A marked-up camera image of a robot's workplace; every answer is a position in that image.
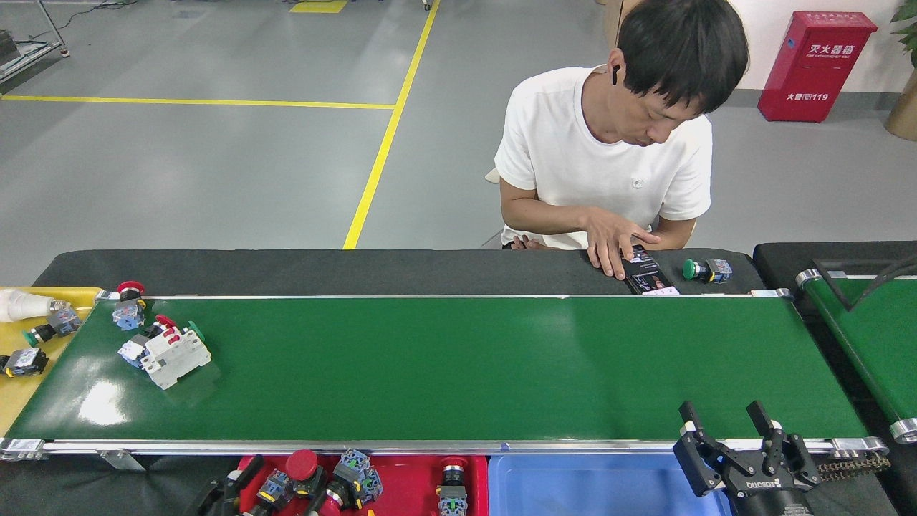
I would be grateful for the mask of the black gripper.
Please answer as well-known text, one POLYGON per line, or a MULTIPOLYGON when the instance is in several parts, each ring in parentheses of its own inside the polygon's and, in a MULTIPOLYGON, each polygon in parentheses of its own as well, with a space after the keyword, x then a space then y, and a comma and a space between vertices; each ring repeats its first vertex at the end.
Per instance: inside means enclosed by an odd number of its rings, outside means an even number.
POLYGON ((762 437, 763 460, 750 477, 744 476, 747 463, 737 451, 704 431, 692 402, 681 404, 681 437, 673 451, 692 492, 703 497, 725 486, 734 515, 812 515, 806 493, 820 486, 822 477, 805 440, 786 434, 760 401, 751 402, 746 411, 762 437))

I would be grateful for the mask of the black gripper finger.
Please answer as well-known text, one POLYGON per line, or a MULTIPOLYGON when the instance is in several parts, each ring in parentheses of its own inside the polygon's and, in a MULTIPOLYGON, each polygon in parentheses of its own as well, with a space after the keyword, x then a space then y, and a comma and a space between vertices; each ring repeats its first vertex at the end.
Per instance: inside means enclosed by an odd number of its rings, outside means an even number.
POLYGON ((249 486, 256 474, 264 466, 263 455, 253 455, 249 463, 241 469, 235 469, 227 474, 221 481, 221 513, 238 513, 241 491, 249 486))
POLYGON ((211 478, 188 506, 188 515, 215 515, 224 498, 224 483, 220 478, 211 478))

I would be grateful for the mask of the person's right hand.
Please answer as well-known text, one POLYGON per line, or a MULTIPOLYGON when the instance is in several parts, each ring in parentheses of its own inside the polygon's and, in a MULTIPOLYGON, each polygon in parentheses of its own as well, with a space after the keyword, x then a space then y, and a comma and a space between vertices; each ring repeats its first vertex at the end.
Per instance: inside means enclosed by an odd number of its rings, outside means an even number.
POLYGON ((586 208, 582 221, 587 235, 587 258, 606 277, 625 279, 623 262, 633 258, 634 239, 643 244, 662 242, 658 235, 608 210, 586 208))

